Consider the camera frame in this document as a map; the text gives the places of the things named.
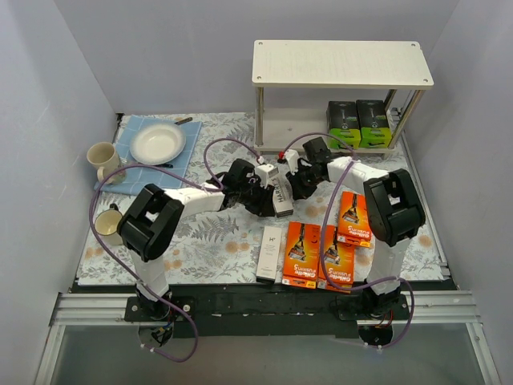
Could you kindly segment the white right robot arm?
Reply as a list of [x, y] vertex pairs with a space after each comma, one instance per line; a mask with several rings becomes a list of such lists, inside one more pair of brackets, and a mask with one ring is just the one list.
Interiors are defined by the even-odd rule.
[[411, 239], [426, 223], [426, 214], [414, 182], [403, 168], [386, 171], [370, 167], [352, 156], [333, 154], [321, 137], [303, 144], [305, 156], [286, 148], [278, 161], [289, 166], [286, 178], [295, 200], [311, 197], [323, 181], [345, 185], [365, 198], [370, 232], [375, 238], [374, 260], [361, 286], [357, 308], [371, 318], [384, 317], [398, 303], [402, 263]]

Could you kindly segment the white two-tier shelf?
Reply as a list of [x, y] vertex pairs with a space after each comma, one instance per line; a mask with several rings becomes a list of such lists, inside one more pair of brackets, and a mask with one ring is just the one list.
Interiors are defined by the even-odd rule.
[[305, 134], [325, 132], [327, 127], [322, 109], [266, 107], [267, 88], [385, 90], [387, 115], [398, 91], [412, 91], [393, 126], [390, 144], [357, 150], [365, 155], [388, 156], [434, 80], [415, 41], [257, 40], [253, 46], [252, 85], [257, 97], [254, 148], [268, 153], [280, 152], [288, 143], [301, 150]]

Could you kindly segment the grey Harry's razor box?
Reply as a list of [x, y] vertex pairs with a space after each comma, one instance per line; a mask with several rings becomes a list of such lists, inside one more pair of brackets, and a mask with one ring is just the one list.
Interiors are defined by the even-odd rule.
[[293, 200], [287, 187], [288, 181], [278, 173], [271, 179], [273, 190], [273, 208], [276, 217], [287, 217], [293, 214]]

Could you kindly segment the white H razor box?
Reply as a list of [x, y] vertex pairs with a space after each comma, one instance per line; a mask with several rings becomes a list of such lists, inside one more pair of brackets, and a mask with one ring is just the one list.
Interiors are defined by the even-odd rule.
[[258, 282], [275, 282], [280, 255], [281, 236], [281, 228], [265, 226], [256, 267], [256, 280]]

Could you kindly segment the black green razor box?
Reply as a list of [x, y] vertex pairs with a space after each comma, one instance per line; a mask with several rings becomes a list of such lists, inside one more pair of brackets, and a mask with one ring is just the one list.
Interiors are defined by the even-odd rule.
[[361, 148], [387, 148], [392, 133], [386, 115], [385, 104], [379, 99], [356, 101], [361, 133]]
[[362, 135], [354, 101], [329, 101], [326, 119], [330, 135], [340, 138], [352, 149], [359, 148]]

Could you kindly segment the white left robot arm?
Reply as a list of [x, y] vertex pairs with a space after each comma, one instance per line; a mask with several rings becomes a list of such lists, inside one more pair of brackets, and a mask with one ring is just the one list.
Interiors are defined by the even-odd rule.
[[164, 296], [169, 292], [164, 252], [180, 220], [237, 204], [258, 217], [273, 217], [273, 180], [278, 174], [278, 168], [271, 164], [255, 166], [237, 159], [227, 172], [216, 174], [197, 187], [143, 187], [123, 215], [117, 232], [135, 267], [138, 306], [150, 319], [160, 321], [170, 313], [171, 303]]

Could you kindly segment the orange Gillette razor box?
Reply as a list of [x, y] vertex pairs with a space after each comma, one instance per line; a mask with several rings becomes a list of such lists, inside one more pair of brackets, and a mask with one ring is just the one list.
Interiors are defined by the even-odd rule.
[[325, 227], [323, 261], [329, 278], [342, 287], [353, 285], [355, 246], [337, 240], [337, 227]]
[[290, 221], [281, 283], [315, 290], [319, 264], [319, 225]]
[[344, 191], [337, 225], [337, 240], [346, 244], [369, 248], [372, 232], [363, 195]]

